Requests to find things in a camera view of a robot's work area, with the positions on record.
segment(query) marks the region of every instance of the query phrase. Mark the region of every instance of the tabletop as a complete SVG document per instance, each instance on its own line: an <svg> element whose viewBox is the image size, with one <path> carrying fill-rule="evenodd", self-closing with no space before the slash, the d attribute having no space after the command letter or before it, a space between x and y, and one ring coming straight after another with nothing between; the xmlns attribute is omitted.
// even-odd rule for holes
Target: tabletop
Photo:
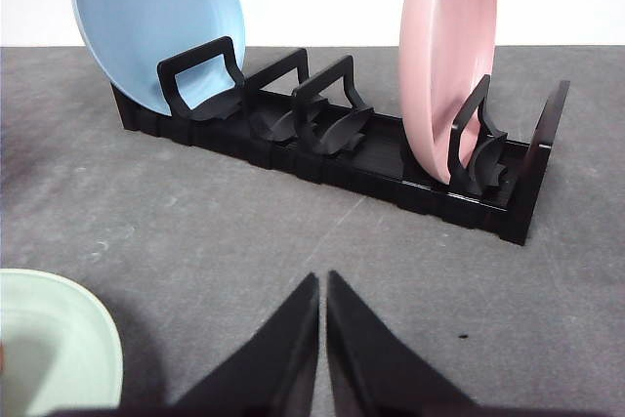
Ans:
<svg viewBox="0 0 625 417"><path fill-rule="evenodd" d="M285 51L248 48L245 70ZM312 72L345 54L365 101L398 115L397 49L310 48ZM124 131L84 48L5 48L2 265L101 298L124 349L123 403L174 401L308 272L337 270L477 402L625 417L625 47L498 48L489 109L527 140L561 79L571 90L519 247ZM324 354L318 417L334 413Z"/></svg>

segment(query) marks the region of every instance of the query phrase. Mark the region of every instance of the light green bowl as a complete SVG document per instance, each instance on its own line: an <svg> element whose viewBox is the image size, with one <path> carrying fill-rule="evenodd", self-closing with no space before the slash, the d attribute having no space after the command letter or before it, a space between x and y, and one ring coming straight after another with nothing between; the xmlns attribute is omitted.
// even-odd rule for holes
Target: light green bowl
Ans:
<svg viewBox="0 0 625 417"><path fill-rule="evenodd" d="M1 269L0 301L3 417L119 405L121 343L93 294L50 273Z"/></svg>

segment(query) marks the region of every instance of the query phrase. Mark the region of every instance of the dish rack divider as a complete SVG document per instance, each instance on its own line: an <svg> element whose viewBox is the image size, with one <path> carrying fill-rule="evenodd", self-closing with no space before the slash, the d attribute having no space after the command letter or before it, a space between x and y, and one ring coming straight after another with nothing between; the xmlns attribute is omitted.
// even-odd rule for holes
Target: dish rack divider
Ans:
<svg viewBox="0 0 625 417"><path fill-rule="evenodd" d="M190 109L176 75L218 56L234 87ZM299 85L291 96L263 90L294 69ZM486 110L490 77L484 76L454 120L446 186L417 163L401 119L374 112L358 94L351 56L310 77L307 51L298 49L245 77L231 39L223 37L163 61L158 76L171 116L137 104L112 86L125 129L382 199L519 245L527 240L569 87L563 81L550 96L526 144L508 140L491 121ZM352 108L319 95L339 80ZM458 157L460 138L476 112L481 130L465 168Z"/></svg>

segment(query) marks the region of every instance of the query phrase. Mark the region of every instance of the black dish rack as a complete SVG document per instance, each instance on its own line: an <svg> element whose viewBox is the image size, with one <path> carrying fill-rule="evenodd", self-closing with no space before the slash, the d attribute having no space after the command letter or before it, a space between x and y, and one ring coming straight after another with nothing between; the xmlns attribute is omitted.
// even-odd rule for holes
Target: black dish rack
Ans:
<svg viewBox="0 0 625 417"><path fill-rule="evenodd" d="M176 75L218 56L223 56L235 85L191 110ZM263 90L294 69L300 84L292 95ZM455 225L484 229L519 245L527 240L569 87L563 81L550 96L532 141L526 144L508 140L490 120L486 112L490 77L484 76L454 120L448 161L451 182L446 186L414 159L401 119L375 113L360 97L351 56L310 77L307 52L298 49L245 77L231 39L223 37L163 61L158 76L171 116L137 104L113 86L125 129L359 192ZM352 108L331 104L319 95L341 79ZM475 112L481 131L465 168L458 149Z"/></svg>

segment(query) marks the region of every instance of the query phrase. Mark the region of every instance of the black plastic holder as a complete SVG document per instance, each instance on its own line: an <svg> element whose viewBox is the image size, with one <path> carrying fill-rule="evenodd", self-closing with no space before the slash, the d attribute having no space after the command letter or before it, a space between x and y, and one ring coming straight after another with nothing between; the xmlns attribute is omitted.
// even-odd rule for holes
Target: black plastic holder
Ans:
<svg viewBox="0 0 625 417"><path fill-rule="evenodd" d="M224 58L234 87L191 110L176 75ZM291 96L263 90L297 69L300 85ZM451 182L428 175L410 150L401 119L373 111L354 86L354 59L346 56L309 77L308 55L298 49L245 77L232 41L223 37L158 65L171 116L153 112L113 86L125 129L199 146L283 171L318 184L382 199L419 214L431 214L469 229L483 229L524 245L563 112L569 82L561 82L543 109L531 143L507 139L490 120L484 76L453 123L449 152ZM319 93L343 80L352 108L329 103ZM460 138L472 116L481 124L478 145L465 168Z"/></svg>

